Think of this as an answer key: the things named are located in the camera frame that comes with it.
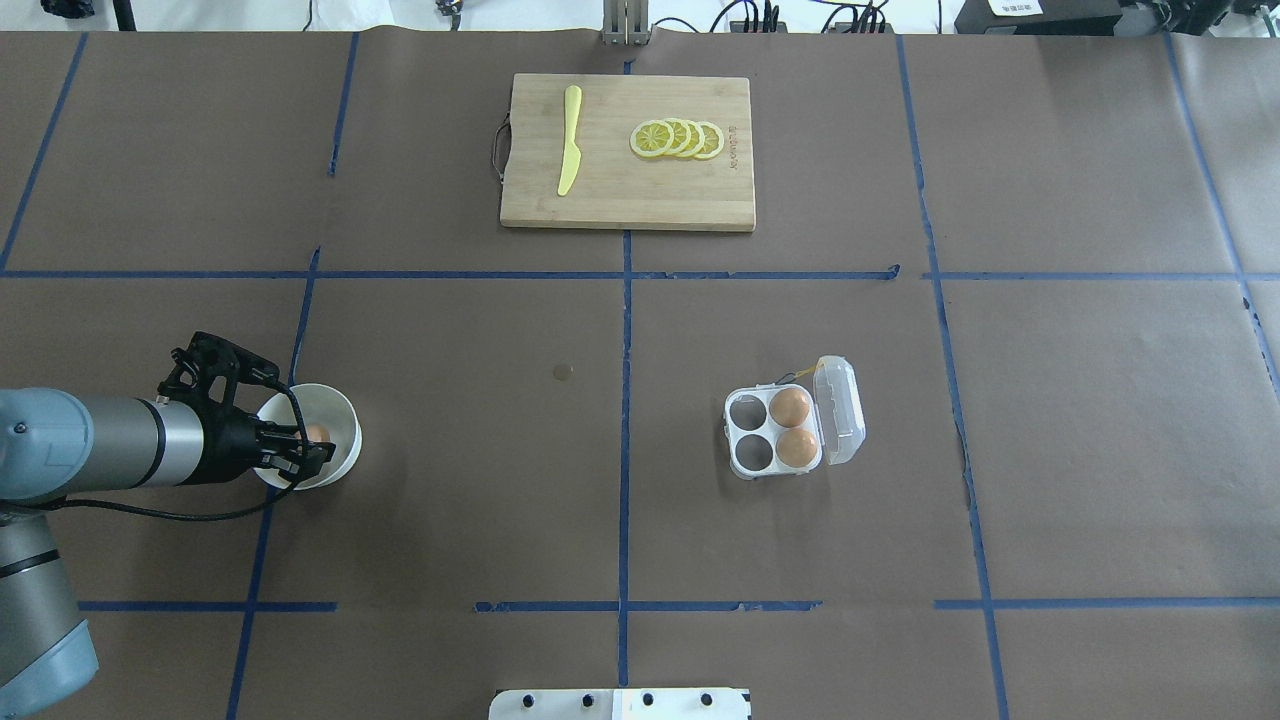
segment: brown egg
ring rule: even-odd
[[[794,429],[778,438],[778,460],[791,468],[804,468],[818,456],[818,438],[809,430]]]
[[[769,415],[783,428],[794,428],[809,416],[809,395],[797,387],[780,391],[769,401]]]
[[[293,437],[302,439],[302,433],[293,433]],[[324,425],[307,425],[307,439],[311,442],[333,442],[329,438],[329,428]]]

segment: white bracket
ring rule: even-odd
[[[504,691],[489,720],[751,720],[751,692],[736,688]]]
[[[604,0],[605,45],[649,45],[649,0]]]

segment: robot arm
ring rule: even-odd
[[[196,333],[172,356],[174,369],[155,401],[0,389],[0,719],[63,700],[97,670],[45,512],[114,503],[68,501],[67,495],[223,483],[251,468],[274,468],[291,484],[273,502],[333,457],[333,443],[307,438],[297,400],[273,363],[207,333]],[[215,397],[219,380],[224,386]],[[264,421],[236,407],[242,384],[287,395],[297,424]],[[195,516],[129,510],[218,520],[262,506]]]

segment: knife blade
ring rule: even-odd
[[[564,88],[564,156],[561,158],[561,182],[556,193],[568,195],[577,179],[577,168],[582,163],[582,151],[577,149],[577,115],[582,109],[582,88],[571,85]]]

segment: cutting board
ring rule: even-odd
[[[559,197],[564,88],[582,88],[582,163]],[[710,160],[644,159],[631,131],[662,118],[707,120],[726,135]],[[521,228],[755,229],[751,92],[746,78],[517,74],[502,224]]]

